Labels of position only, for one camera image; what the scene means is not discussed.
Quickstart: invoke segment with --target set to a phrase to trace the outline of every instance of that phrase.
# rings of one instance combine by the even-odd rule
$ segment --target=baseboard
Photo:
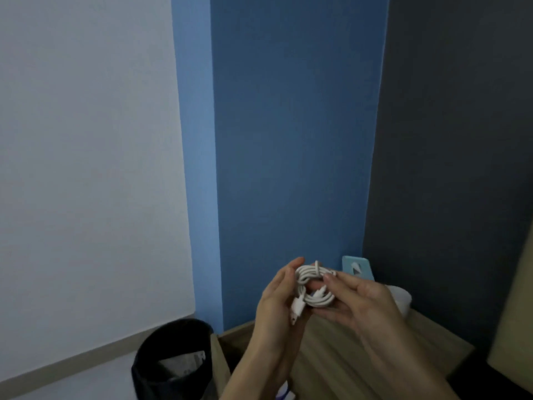
[[[143,341],[157,328],[159,327],[147,329],[102,347],[91,349],[82,354],[4,380],[0,382],[0,400],[9,400],[13,397],[21,396],[47,384],[137,351]]]

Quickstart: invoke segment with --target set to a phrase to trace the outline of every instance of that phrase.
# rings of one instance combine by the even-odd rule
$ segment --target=black bag
[[[158,328],[143,342],[132,366],[133,385],[139,400],[199,400],[213,377],[211,326],[196,319],[182,319]],[[159,363],[182,354],[205,351],[202,365],[190,375],[176,378]]]

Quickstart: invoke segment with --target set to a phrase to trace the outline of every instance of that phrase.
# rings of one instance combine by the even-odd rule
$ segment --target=usb cable
[[[323,279],[325,274],[337,275],[335,271],[321,267],[318,261],[315,261],[315,265],[302,265],[296,269],[298,297],[294,298],[293,304],[290,306],[291,324],[294,325],[296,323],[305,305],[311,307],[327,307],[333,302],[335,296],[329,291],[326,293],[327,287],[325,285],[311,294],[308,294],[305,290],[305,284],[307,282],[312,279]]]

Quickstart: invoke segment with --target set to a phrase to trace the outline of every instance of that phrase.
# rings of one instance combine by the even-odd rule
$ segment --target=beige panel
[[[488,362],[533,393],[533,227],[518,263]]]

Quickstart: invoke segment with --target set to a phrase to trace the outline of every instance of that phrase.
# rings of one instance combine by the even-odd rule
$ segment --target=cable connector
[[[313,299],[322,299],[324,297],[324,293],[326,293],[326,289],[328,289],[328,287],[324,285],[323,287],[315,291],[311,296],[313,297]]]
[[[293,304],[290,305],[290,323],[294,325],[298,317],[302,315],[305,308],[305,302],[303,301],[303,295],[295,297]]]

